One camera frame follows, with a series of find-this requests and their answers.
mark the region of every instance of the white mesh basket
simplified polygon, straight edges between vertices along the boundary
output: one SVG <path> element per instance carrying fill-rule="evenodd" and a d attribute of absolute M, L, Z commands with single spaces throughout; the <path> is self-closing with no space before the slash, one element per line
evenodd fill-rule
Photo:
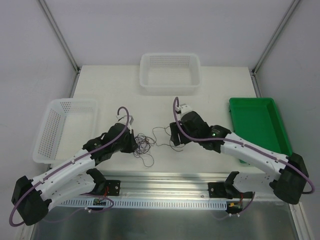
<path fill-rule="evenodd" d="M 140 85 L 150 93 L 187 95 L 202 82 L 200 61 L 192 53 L 146 53 L 140 62 Z"/>
<path fill-rule="evenodd" d="M 37 163 L 53 164 L 71 158 L 95 134 L 98 102 L 62 98 L 49 103 L 33 150 Z"/>

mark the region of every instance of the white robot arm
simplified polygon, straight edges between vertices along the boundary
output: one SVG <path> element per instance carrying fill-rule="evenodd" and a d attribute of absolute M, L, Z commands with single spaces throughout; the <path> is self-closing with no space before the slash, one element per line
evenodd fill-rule
<path fill-rule="evenodd" d="M 126 115 L 119 115 L 120 109 L 125 109 Z M 108 132 L 89 140 L 69 160 L 33 179 L 23 176 L 16 181 L 11 199 L 14 208 L 9 219 L 13 227 L 23 223 L 33 225 L 60 203 L 78 195 L 104 194 L 106 179 L 95 166 L 116 152 L 133 153 L 138 148 L 131 128 L 133 117 L 126 108 L 119 110 L 118 122 Z M 12 222 L 15 210 L 24 222 Z"/>
<path fill-rule="evenodd" d="M 170 124 L 171 140 L 175 146 L 195 142 L 206 150 L 228 154 L 241 159 L 265 173 L 240 173 L 233 171 L 221 188 L 214 188 L 216 195 L 232 199 L 239 193 L 274 193 L 289 204 L 297 204 L 302 194 L 311 194 L 315 188 L 309 180 L 303 158 L 276 153 L 248 142 L 229 129 L 219 125 L 209 126 L 193 109 L 179 105 L 178 97 L 173 102 L 175 122 Z M 306 183 L 311 191 L 303 192 Z"/>

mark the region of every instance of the white wall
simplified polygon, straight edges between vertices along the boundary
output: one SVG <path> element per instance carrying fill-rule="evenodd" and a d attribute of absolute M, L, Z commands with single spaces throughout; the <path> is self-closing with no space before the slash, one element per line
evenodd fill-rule
<path fill-rule="evenodd" d="M 1 1 L 0 33 L 0 239 L 10 240 L 16 180 L 43 171 L 31 157 L 37 129 L 48 102 L 68 96 L 74 70 L 36 0 Z"/>
<path fill-rule="evenodd" d="M 202 66 L 253 68 L 292 0 L 47 0 L 76 61 L 138 65 L 193 52 Z"/>
<path fill-rule="evenodd" d="M 315 183 L 316 193 L 302 197 L 315 239 L 320 239 L 319 13 L 319 0 L 303 0 L 258 72 L 262 95 L 275 99 L 293 151 L 304 157 Z"/>

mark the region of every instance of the green plastic tray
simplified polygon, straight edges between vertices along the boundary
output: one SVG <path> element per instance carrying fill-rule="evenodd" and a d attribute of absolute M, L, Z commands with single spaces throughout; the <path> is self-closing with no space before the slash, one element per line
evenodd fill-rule
<path fill-rule="evenodd" d="M 230 98 L 234 132 L 243 139 L 270 151 L 291 155 L 284 124 L 272 98 Z"/>

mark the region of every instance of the black wire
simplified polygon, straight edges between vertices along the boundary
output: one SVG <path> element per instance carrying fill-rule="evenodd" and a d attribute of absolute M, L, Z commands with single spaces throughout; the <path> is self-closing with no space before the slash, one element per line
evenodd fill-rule
<path fill-rule="evenodd" d="M 143 165 L 146 168 L 151 168 L 155 164 L 154 157 L 148 153 L 150 151 L 150 148 L 153 147 L 154 145 L 156 145 L 157 147 L 160 147 L 163 145 L 169 146 L 170 148 L 172 148 L 172 150 L 174 150 L 176 152 L 183 151 L 183 150 L 176 150 L 174 148 L 183 148 L 184 146 L 172 146 L 171 145 L 171 135 L 167 132 L 167 128 L 169 128 L 169 127 L 170 126 L 167 126 L 167 127 L 156 126 L 156 127 L 154 127 L 152 129 L 152 134 L 154 136 L 154 139 L 152 137 L 144 135 L 143 133 L 138 133 L 138 135 L 134 137 L 134 140 L 135 140 L 136 144 L 138 145 L 138 148 L 133 152 L 133 156 L 137 159 L 142 159 Z M 169 144 L 166 144 L 166 143 L 163 143 L 160 145 L 157 144 L 157 137 L 154 132 L 155 129 L 164 129 L 165 133 L 170 136 Z M 152 158 L 152 164 L 150 166 L 146 165 L 144 158 L 141 156 L 143 154 L 149 155 Z"/>
<path fill-rule="evenodd" d="M 183 149 L 181 149 L 181 148 L 183 148 L 184 146 L 172 146 L 172 145 L 171 145 L 171 134 L 169 134 L 169 133 L 167 132 L 167 128 L 169 128 L 169 127 L 170 127 L 170 126 L 167 126 L 167 127 L 156 126 L 156 127 L 152 128 L 152 134 L 153 134 L 154 139 L 155 139 L 155 145 L 156 145 L 157 147 L 160 147 L 160 146 L 163 146 L 163 145 L 169 146 L 170 148 L 172 148 L 172 150 L 174 150 L 174 151 L 176 151 L 176 152 L 182 152 Z M 166 144 L 166 143 L 163 143 L 163 144 L 160 144 L 160 145 L 157 144 L 157 137 L 156 137 L 156 135 L 155 135 L 155 129 L 164 129 L 165 133 L 170 136 L 169 144 Z"/>
<path fill-rule="evenodd" d="M 133 152 L 133 156 L 137 159 L 142 159 L 143 165 L 146 168 L 151 168 L 155 164 L 155 159 L 148 152 L 150 151 L 150 148 L 156 144 L 156 141 L 152 137 L 146 136 L 143 133 L 138 133 L 134 140 L 138 145 L 138 148 Z M 146 165 L 144 158 L 141 156 L 143 154 L 149 155 L 152 158 L 152 164 L 150 166 Z"/>

